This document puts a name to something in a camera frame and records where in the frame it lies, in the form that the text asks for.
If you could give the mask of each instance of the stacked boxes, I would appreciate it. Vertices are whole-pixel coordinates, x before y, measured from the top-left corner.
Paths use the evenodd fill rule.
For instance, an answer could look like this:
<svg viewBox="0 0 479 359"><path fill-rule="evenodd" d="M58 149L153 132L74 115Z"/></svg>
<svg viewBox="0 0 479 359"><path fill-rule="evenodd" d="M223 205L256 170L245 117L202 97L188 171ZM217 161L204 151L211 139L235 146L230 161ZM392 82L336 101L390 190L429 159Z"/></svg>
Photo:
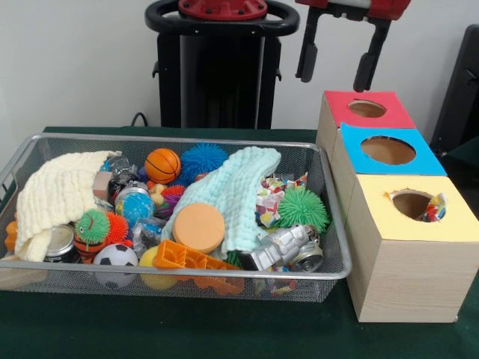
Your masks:
<svg viewBox="0 0 479 359"><path fill-rule="evenodd" d="M478 270L479 222L413 126L393 93L323 98L317 142L332 164L360 322L453 322ZM422 221L438 194L444 217Z"/></svg>

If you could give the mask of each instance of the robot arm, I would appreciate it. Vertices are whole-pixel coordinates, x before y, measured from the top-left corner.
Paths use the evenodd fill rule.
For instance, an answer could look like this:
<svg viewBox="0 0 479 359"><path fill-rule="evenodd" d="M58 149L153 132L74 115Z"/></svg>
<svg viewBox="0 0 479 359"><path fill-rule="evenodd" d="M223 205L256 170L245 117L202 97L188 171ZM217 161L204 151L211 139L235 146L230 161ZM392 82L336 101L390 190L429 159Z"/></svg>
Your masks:
<svg viewBox="0 0 479 359"><path fill-rule="evenodd" d="M313 76L316 63L317 47L314 44L317 22L321 15L330 14L352 21L368 21L376 26L369 50L359 62L354 90L369 90L373 81L382 45L388 36L392 20L401 17L411 0L296 0L299 4L309 6L305 36L303 38L296 77L309 82Z"/></svg>

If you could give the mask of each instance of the green spiky ball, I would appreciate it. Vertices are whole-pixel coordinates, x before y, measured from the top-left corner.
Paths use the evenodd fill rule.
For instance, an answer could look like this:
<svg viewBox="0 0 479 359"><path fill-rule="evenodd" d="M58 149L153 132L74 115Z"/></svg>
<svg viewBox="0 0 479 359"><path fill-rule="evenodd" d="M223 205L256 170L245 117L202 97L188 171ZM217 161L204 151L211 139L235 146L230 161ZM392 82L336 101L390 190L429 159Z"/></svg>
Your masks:
<svg viewBox="0 0 479 359"><path fill-rule="evenodd" d="M83 242L94 245L103 242L110 231L110 221L105 213L90 209L76 222L75 230Z"/></svg>
<svg viewBox="0 0 479 359"><path fill-rule="evenodd" d="M295 224L310 224L323 232L329 216L321 199L308 189L289 188L279 203L279 227L289 228Z"/></svg>

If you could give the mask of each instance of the orange spiky ball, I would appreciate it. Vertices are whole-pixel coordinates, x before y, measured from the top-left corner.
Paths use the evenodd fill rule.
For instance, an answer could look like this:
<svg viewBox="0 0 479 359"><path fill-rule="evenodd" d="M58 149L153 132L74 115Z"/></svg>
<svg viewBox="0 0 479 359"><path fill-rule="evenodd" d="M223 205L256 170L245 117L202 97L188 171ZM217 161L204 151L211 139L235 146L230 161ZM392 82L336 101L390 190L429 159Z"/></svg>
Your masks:
<svg viewBox="0 0 479 359"><path fill-rule="evenodd" d="M107 212L106 217L110 221L110 231L105 237L106 245L122 243L128 234L128 223L126 219L113 212Z"/></svg>
<svg viewBox="0 0 479 359"><path fill-rule="evenodd" d="M175 196L182 196L185 192L186 187L184 185L173 185L172 187L167 187L162 191L162 196L167 194L173 194Z"/></svg>

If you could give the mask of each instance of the red paper top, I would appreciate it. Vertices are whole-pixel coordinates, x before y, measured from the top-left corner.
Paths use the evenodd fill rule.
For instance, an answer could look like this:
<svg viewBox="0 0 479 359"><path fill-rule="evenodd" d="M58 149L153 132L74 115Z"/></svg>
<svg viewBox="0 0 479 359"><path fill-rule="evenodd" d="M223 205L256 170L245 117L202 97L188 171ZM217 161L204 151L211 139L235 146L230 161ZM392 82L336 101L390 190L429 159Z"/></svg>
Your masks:
<svg viewBox="0 0 479 359"><path fill-rule="evenodd" d="M394 92L325 91L332 116L338 128L341 122L358 127L376 127L392 129L415 129L406 109ZM357 101L371 101L382 106L385 113L380 117L364 117L350 110L350 104Z"/></svg>

